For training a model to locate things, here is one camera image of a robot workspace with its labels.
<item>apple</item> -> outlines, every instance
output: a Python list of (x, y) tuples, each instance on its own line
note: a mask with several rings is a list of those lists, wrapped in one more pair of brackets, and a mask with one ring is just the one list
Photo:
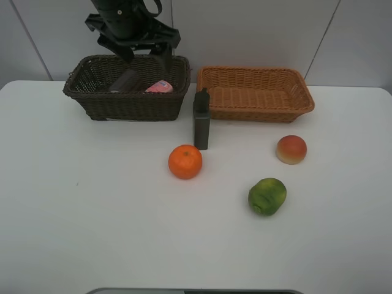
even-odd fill
[(298, 164), (306, 156), (305, 141), (299, 136), (286, 136), (279, 140), (276, 146), (276, 156), (285, 164)]

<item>lime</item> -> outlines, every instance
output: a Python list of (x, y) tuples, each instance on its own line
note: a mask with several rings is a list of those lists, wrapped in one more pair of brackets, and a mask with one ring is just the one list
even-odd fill
[(286, 187), (278, 179), (262, 179), (249, 190), (248, 202), (256, 213), (272, 216), (283, 204), (286, 194)]

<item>pink package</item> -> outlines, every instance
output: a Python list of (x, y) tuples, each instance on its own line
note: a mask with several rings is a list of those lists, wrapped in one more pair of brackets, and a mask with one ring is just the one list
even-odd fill
[(146, 92), (153, 92), (153, 93), (170, 93), (173, 92), (173, 86), (169, 84), (167, 81), (158, 81), (157, 83), (153, 84), (149, 87)]

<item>white tile wall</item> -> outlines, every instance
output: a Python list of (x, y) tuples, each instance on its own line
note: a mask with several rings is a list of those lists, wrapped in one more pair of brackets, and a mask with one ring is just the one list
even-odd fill
[(0, 89), (14, 80), (49, 79), (8, 0), (0, 0), (0, 36)]
[(308, 70), (338, 0), (173, 0), (176, 54), (205, 65)]
[(342, 0), (306, 81), (392, 92), (392, 1)]

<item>white wall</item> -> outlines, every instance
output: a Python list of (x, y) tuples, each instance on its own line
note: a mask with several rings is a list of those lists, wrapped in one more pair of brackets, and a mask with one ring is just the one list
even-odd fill
[(206, 65), (307, 72), (338, 0), (173, 0), (177, 55)]
[(306, 81), (392, 92), (392, 1), (342, 0)]
[(48, 80), (9, 1), (0, 0), (0, 89), (14, 80)]
[[(48, 80), (10, 2), (0, 0), (0, 87), (12, 80)], [(87, 55), (110, 53), (84, 21), (91, 0), (13, 0), (55, 80), (65, 80)], [(154, 10), (153, 0), (145, 0)], [(177, 55), (200, 66), (287, 66), (309, 85), (381, 86), (392, 92), (392, 1), (163, 0), (160, 20), (173, 21)]]
[[(112, 54), (97, 44), (98, 32), (85, 25), (97, 13), (90, 0), (13, 0), (54, 80), (66, 80), (81, 59)], [(145, 3), (156, 11), (152, 0)], [(163, 0), (159, 20), (172, 24), (170, 0)]]

